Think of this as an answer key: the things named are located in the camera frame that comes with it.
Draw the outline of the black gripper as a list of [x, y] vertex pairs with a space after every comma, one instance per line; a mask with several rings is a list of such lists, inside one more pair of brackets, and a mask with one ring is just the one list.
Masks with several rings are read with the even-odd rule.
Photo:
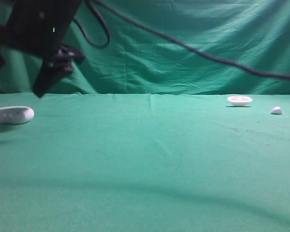
[[[62, 40], [82, 2], [80, 0], [10, 0], [11, 14], [0, 25], [0, 48], [6, 46], [43, 60], [32, 91], [41, 98], [71, 75], [73, 55]], [[0, 71], [5, 60], [0, 49]]]

